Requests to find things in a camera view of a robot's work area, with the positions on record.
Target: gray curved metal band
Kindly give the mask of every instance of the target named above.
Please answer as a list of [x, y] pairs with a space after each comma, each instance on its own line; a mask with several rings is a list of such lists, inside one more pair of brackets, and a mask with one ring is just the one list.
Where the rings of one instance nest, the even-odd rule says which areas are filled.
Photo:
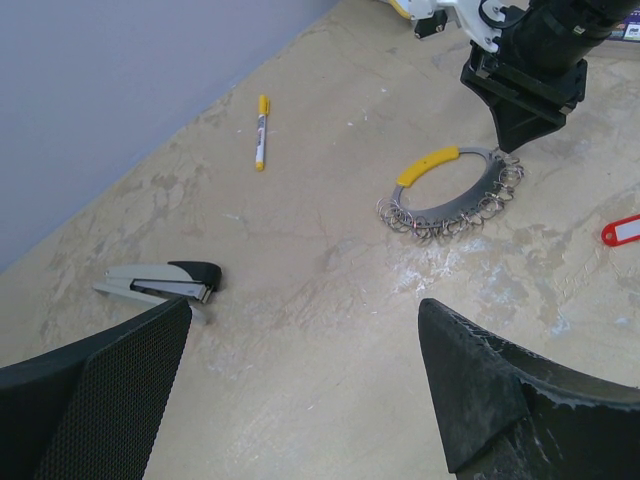
[[[426, 222], [421, 227], [439, 227], [442, 226], [443, 221], [454, 221], [460, 218], [461, 214], [473, 215], [478, 213], [478, 203], [482, 200], [488, 192], [497, 194], [500, 191], [500, 185], [496, 185], [496, 182], [500, 181], [500, 172], [506, 166], [502, 159], [498, 160], [493, 155], [491, 150], [486, 148], [465, 147], [459, 148], [460, 155], [465, 153], [473, 153], [480, 155], [486, 162], [486, 168], [482, 176], [478, 181], [462, 195], [454, 198], [453, 200], [438, 205], [433, 208], [426, 208], [424, 210], [411, 210], [402, 205], [400, 197], [404, 187], [397, 186], [393, 191], [391, 198], [398, 204], [398, 206], [406, 213], [408, 213], [413, 221], [422, 218]], [[407, 226], [411, 226], [410, 223], [404, 219], [400, 220]]]

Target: black object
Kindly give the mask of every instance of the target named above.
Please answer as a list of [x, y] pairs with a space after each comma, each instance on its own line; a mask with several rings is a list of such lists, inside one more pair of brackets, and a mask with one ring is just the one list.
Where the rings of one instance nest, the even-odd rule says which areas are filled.
[[640, 390], [553, 363], [433, 299], [418, 327], [458, 480], [640, 478]]
[[431, 18], [423, 18], [416, 22], [416, 26], [413, 29], [416, 37], [423, 39], [434, 33], [444, 31], [449, 21], [449, 16], [445, 10], [436, 10]]
[[510, 153], [566, 124], [585, 98], [583, 57], [639, 5], [638, 0], [530, 0], [526, 12], [503, 9], [503, 25], [492, 25], [502, 30], [495, 39], [498, 52], [472, 42], [460, 77], [490, 108], [501, 150]]
[[0, 478], [141, 479], [190, 323], [176, 299], [0, 369]]
[[222, 279], [222, 269], [209, 262], [167, 262], [187, 272], [195, 282], [204, 283], [212, 291], [217, 292]]

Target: stapler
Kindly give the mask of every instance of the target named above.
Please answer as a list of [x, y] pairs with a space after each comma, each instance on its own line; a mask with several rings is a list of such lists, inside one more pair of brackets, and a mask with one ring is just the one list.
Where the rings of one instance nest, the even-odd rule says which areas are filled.
[[[206, 303], [218, 291], [222, 269], [208, 262], [168, 262], [166, 265], [122, 265], [105, 272], [105, 282], [93, 288], [121, 299], [151, 307], [180, 296]], [[193, 318], [206, 322], [206, 315], [191, 307]]]

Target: key tag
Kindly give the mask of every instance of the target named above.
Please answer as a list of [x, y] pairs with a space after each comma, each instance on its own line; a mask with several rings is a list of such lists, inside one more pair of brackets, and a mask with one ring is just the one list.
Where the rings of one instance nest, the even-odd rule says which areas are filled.
[[640, 215], [618, 220], [602, 229], [602, 241], [610, 247], [640, 240]]

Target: black mesh fabric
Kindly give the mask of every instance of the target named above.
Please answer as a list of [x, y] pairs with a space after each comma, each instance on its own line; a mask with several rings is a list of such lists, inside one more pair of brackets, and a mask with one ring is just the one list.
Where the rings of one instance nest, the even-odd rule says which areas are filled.
[[86, 358], [33, 478], [143, 477], [180, 363], [191, 311], [182, 299], [143, 316], [136, 317], [134, 328]]

